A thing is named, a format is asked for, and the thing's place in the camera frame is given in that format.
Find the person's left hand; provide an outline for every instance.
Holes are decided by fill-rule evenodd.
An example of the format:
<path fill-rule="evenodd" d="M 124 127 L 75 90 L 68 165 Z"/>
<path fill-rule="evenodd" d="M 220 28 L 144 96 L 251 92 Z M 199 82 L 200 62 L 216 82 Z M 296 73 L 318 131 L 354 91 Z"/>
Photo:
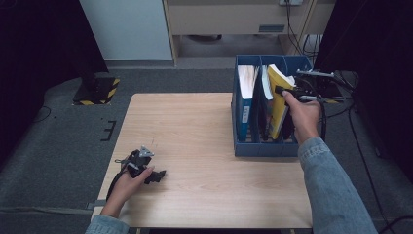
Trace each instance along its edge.
<path fill-rule="evenodd" d="M 115 183 L 112 194 L 106 201 L 106 205 L 100 214 L 119 217 L 125 202 L 139 189 L 145 179 L 152 174 L 153 169 L 153 167 L 149 167 L 135 178 L 132 178 L 129 172 L 125 171 Z"/>

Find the blue box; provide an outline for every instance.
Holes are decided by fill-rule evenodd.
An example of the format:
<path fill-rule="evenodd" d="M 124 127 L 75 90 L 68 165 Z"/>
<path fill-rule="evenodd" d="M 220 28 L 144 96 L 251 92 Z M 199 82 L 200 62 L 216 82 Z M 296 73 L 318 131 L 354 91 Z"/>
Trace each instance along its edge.
<path fill-rule="evenodd" d="M 235 74 L 234 74 L 234 89 L 231 102 L 232 122 L 233 122 L 233 137 L 235 156 L 243 157 L 297 157 L 298 143 L 295 139 L 285 141 L 282 135 L 277 139 L 269 139 L 264 141 L 260 138 L 258 131 L 257 116 L 252 115 L 249 122 L 249 132 L 245 141 L 240 141 L 237 138 L 237 108 L 236 100 L 239 95 L 239 74 L 238 65 L 254 65 L 259 66 L 258 77 L 261 77 L 262 65 L 275 64 L 285 75 L 297 75 L 297 69 L 310 70 L 312 66 L 305 56 L 281 56 L 281 55 L 239 55 L 236 56 Z"/>

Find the yellow binder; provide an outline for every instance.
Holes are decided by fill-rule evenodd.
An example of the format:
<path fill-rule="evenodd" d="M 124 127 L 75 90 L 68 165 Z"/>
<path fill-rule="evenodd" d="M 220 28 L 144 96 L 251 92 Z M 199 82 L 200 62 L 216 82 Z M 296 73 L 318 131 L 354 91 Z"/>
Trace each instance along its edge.
<path fill-rule="evenodd" d="M 282 74 L 275 65 L 268 66 L 268 78 L 270 79 L 271 92 L 273 93 L 273 117 L 270 123 L 271 138 L 279 137 L 282 129 L 282 123 L 285 115 L 288 113 L 289 107 L 285 103 L 285 99 L 276 93 L 276 86 L 281 86 L 285 89 L 292 90 L 295 87 L 294 77 L 286 77 Z"/>

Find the black curtain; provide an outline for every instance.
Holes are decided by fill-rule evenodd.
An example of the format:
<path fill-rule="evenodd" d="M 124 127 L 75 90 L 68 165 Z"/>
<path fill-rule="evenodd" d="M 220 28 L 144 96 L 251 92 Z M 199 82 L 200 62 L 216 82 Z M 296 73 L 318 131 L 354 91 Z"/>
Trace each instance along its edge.
<path fill-rule="evenodd" d="M 413 2 L 336 2 L 315 69 L 359 75 L 354 97 L 381 157 L 395 159 L 413 182 Z"/>
<path fill-rule="evenodd" d="M 50 87 L 96 72 L 107 67 L 79 1 L 0 1 L 0 166 Z"/>

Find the gray sleeve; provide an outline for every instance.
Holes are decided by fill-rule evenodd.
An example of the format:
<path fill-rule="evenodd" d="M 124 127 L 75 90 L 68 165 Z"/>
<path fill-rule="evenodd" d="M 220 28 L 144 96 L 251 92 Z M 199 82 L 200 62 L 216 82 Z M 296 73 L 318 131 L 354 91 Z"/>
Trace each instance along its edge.
<path fill-rule="evenodd" d="M 106 216 L 97 215 L 92 219 L 91 224 L 86 230 L 87 234 L 105 233 L 105 234 L 127 234 L 129 227 L 121 220 Z"/>

